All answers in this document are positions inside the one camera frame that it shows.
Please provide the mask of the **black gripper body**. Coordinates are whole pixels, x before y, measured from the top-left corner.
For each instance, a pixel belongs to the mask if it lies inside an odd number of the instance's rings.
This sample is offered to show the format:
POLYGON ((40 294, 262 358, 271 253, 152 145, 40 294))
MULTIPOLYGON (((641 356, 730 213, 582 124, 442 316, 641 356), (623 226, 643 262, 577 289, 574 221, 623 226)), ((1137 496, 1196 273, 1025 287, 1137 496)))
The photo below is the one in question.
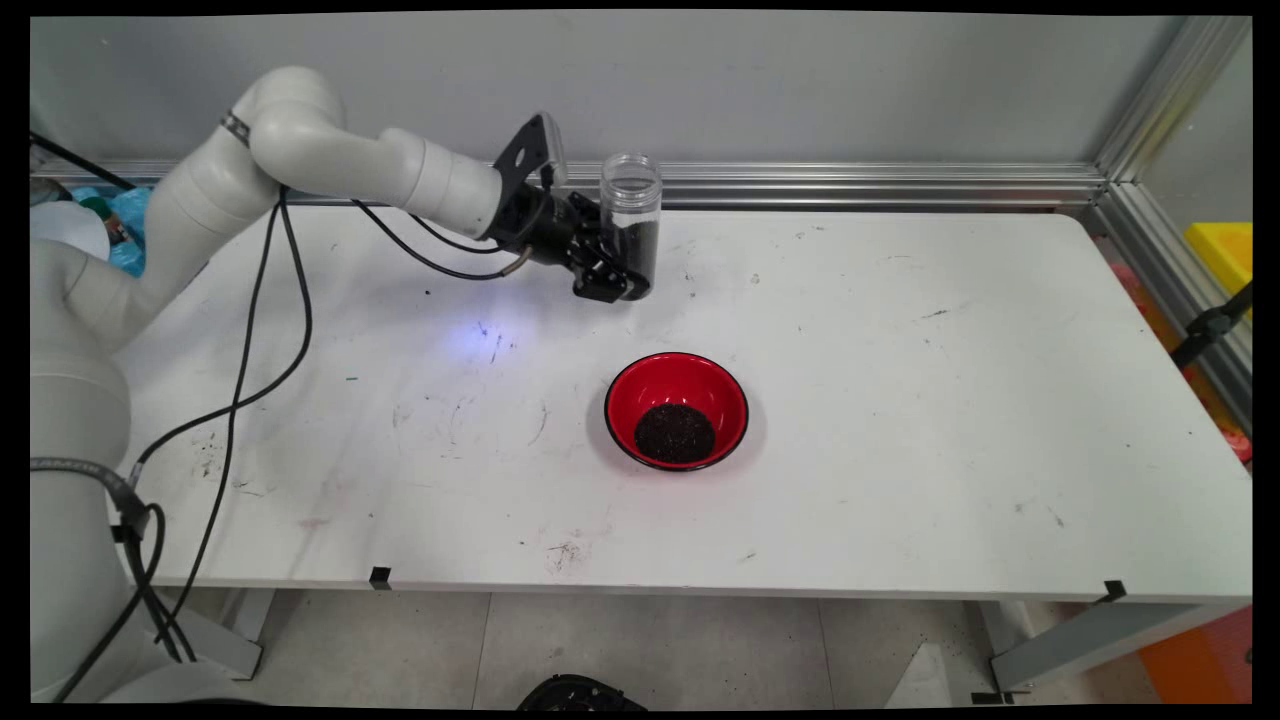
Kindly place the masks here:
POLYGON ((548 266, 576 269, 581 195, 553 193, 520 186, 497 211, 486 237, 509 252, 532 250, 530 260, 548 266))

